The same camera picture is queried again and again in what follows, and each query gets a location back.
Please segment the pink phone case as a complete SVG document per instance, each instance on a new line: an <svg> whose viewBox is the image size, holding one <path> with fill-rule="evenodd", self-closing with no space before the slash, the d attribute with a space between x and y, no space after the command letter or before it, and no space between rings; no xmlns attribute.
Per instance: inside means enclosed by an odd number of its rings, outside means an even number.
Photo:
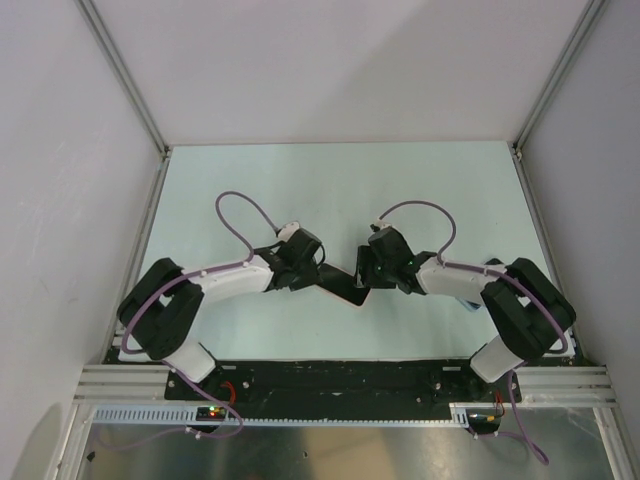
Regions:
<svg viewBox="0 0 640 480"><path fill-rule="evenodd" d="M326 289L321 288L321 291L330 296L332 299L342 302L345 305L348 305L353 308L361 308L364 306L366 300L369 297L369 290L360 290L358 289L356 293L350 293L344 296L340 293L335 293Z"/></svg>

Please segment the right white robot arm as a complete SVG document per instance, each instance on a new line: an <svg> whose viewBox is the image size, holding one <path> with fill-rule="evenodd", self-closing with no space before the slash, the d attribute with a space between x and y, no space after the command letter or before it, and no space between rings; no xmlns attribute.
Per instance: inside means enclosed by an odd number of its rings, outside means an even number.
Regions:
<svg viewBox="0 0 640 480"><path fill-rule="evenodd" d="M576 320L575 309L531 260L456 263L436 252L413 253L391 226L373 230L357 251L355 278L360 285L453 297L488 311L497 336L470 358L471 369L461 378L469 398L486 400L501 377L551 353L556 342L561 343L560 353L568 348L565 332Z"/></svg>

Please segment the blue cased smartphone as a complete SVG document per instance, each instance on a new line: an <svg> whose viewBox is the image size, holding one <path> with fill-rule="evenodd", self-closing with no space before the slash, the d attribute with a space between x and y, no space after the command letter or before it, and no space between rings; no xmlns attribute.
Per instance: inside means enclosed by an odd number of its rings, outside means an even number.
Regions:
<svg viewBox="0 0 640 480"><path fill-rule="evenodd" d="M499 258L492 257L492 258L487 258L487 259L483 262L483 264L484 264L485 266L494 267L494 266L500 266L500 265L502 265L502 264L503 264L503 262L502 262ZM479 309L481 309L481 308L483 308L483 307L484 307L484 305L483 305L483 304L478 304L478 303L470 302L470 301L468 301L468 300L466 300L466 299L463 299L463 298L457 298L457 301L458 301L459 303L461 303L461 304L462 304L462 305L463 305L467 310L469 310L469 311L471 311L471 312L477 311L477 310L479 310Z"/></svg>

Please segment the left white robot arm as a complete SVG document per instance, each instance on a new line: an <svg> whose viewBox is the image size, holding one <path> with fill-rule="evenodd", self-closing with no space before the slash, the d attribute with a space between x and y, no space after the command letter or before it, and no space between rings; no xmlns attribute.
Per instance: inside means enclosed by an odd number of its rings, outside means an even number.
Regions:
<svg viewBox="0 0 640 480"><path fill-rule="evenodd" d="M200 308L245 294L316 285L325 259L321 240L296 222L277 232L275 244L252 249L244 261L187 273L170 258L162 258L117 309L126 333L121 350L167 364L187 378L187 387L197 397L212 398L222 385L217 361L190 337Z"/></svg>

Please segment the black smartphone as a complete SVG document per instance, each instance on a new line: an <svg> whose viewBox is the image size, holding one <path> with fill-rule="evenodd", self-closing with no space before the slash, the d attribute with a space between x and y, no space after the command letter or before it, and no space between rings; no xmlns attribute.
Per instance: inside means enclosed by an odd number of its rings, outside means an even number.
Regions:
<svg viewBox="0 0 640 480"><path fill-rule="evenodd" d="M358 286L353 275L333 265L321 265L318 273L318 286L320 288L340 293L344 296L350 293L356 293L358 289L371 291L370 287Z"/></svg>

